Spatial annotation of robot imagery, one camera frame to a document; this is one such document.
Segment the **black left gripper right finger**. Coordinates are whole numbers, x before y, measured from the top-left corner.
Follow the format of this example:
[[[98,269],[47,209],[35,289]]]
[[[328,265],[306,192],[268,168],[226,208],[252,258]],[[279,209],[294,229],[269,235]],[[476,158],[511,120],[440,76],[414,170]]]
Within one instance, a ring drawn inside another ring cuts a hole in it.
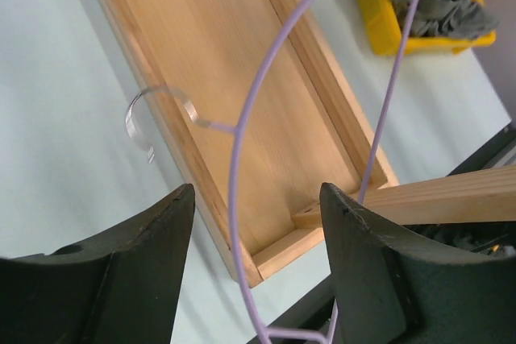
[[[319,200],[343,342],[514,342],[514,258],[426,238],[331,183]]]

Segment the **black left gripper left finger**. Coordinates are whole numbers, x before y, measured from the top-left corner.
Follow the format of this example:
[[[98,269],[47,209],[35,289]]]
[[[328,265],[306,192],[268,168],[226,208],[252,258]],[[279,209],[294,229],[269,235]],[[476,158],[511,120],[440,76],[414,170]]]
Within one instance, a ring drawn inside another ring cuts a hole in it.
[[[191,231],[183,184],[92,237],[1,262],[4,343],[167,343]]]

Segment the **grey shorts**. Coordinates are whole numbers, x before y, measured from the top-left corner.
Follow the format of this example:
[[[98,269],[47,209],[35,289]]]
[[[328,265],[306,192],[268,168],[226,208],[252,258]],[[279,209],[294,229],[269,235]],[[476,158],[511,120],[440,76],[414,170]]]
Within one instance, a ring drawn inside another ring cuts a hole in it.
[[[411,0],[390,0],[397,20],[405,24]],[[474,0],[419,0],[412,37],[475,40],[495,30],[500,19]]]

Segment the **yellow plastic bin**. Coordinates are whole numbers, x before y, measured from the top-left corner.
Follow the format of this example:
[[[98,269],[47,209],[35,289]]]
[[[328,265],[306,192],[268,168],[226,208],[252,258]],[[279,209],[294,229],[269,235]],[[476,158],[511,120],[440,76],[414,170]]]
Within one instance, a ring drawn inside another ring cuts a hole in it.
[[[357,0],[372,51],[378,56],[393,56],[402,39],[393,4],[390,0]],[[487,47],[497,38],[495,31],[475,40],[443,37],[410,37],[405,54],[424,52],[452,52],[458,54],[469,48]]]

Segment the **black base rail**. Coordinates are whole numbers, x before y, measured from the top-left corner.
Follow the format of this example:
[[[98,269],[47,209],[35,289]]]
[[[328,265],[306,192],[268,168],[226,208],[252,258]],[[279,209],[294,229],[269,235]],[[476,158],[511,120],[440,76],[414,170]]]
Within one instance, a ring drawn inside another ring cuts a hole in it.
[[[514,124],[444,178],[320,199],[331,273],[272,342],[514,342]]]

